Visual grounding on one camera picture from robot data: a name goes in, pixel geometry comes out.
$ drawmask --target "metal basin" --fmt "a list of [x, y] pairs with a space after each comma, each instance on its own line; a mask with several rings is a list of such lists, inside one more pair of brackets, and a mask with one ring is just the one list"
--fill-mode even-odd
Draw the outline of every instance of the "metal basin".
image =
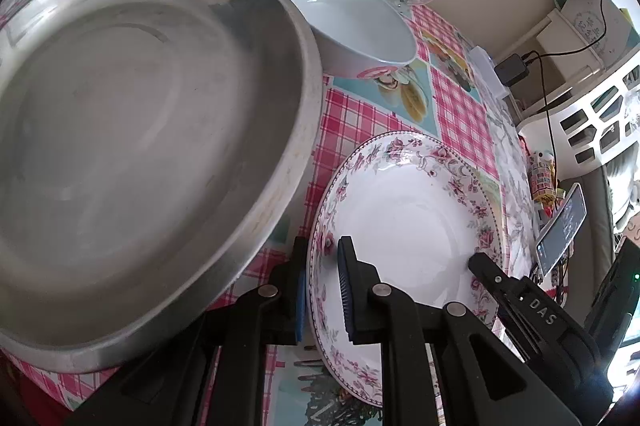
[[289, 0], [32, 0], [0, 60], [0, 345], [114, 366], [187, 326], [282, 215], [316, 43]]

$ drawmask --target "white plate with pink flowers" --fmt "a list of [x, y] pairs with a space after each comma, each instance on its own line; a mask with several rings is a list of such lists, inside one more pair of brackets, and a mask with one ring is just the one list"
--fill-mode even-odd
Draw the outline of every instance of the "white plate with pink flowers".
[[500, 234], [478, 178], [437, 139], [389, 132], [358, 147], [318, 208], [306, 275], [312, 330], [324, 363], [353, 395], [382, 406], [379, 345], [353, 345], [344, 327], [337, 241], [420, 303], [460, 301], [488, 327], [497, 303], [466, 266], [476, 251], [502, 267]]

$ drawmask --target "smartphone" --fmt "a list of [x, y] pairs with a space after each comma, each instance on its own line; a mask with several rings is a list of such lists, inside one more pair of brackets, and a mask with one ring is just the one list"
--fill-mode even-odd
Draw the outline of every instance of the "smartphone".
[[579, 183], [571, 186], [564, 204], [540, 231], [536, 242], [538, 266], [543, 278], [551, 271], [587, 216], [587, 207]]

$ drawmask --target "silver bolt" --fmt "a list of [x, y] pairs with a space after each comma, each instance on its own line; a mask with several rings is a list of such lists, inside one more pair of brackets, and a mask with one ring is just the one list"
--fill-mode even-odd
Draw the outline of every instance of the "silver bolt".
[[258, 287], [258, 294], [263, 298], [273, 298], [277, 293], [278, 288], [275, 285], [270, 285], [269, 283]]
[[389, 296], [391, 294], [391, 288], [386, 283], [377, 283], [371, 290], [376, 296]]
[[460, 317], [465, 315], [466, 308], [464, 305], [462, 305], [462, 303], [459, 303], [457, 301], [452, 301], [451, 303], [447, 304], [447, 312], [452, 316]]

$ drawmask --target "table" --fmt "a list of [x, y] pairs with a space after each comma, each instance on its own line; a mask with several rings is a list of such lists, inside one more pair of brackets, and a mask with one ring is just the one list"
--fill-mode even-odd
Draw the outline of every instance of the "table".
[[[405, 84], [391, 85], [391, 77], [350, 80], [325, 76], [320, 128], [296, 194], [257, 256], [212, 308], [228, 305], [264, 283], [271, 268], [287, 258], [294, 238], [309, 236], [332, 173], [360, 143], [391, 130], [433, 135], [475, 168], [502, 222], [505, 271], [517, 278], [529, 274], [533, 207], [525, 159], [507, 107], [490, 94], [467, 57], [472, 44], [455, 27], [427, 6], [413, 6], [403, 15], [418, 42], [418, 58], [410, 64], [408, 74], [414, 88], [422, 90], [426, 107], [416, 111], [415, 96], [403, 92]], [[494, 332], [504, 336], [499, 322]], [[54, 374], [9, 357], [44, 392], [70, 409], [115, 371]], [[264, 426], [372, 426], [380, 424], [380, 418], [380, 409], [351, 397], [331, 377], [308, 326], [300, 345], [270, 346]]]

